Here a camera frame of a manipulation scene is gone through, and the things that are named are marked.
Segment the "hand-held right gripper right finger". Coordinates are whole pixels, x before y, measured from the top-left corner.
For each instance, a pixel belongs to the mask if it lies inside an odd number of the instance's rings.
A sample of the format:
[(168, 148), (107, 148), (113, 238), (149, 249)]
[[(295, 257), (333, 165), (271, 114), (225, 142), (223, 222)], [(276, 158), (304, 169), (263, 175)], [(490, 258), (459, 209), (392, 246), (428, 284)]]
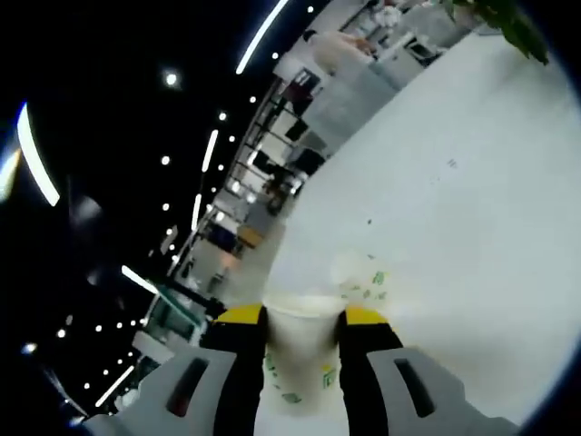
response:
[(357, 306), (339, 317), (340, 387), (351, 435), (515, 435), (466, 398), (462, 381), (402, 345), (379, 313)]

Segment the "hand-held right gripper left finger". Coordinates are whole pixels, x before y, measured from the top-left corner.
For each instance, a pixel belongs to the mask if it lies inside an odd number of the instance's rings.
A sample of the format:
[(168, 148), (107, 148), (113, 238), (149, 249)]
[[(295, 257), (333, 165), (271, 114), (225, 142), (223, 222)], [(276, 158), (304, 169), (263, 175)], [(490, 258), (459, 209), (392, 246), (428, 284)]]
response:
[(84, 423), (86, 435), (252, 435), (264, 383), (268, 316), (259, 304), (221, 314), (198, 347), (145, 376), (132, 404)]

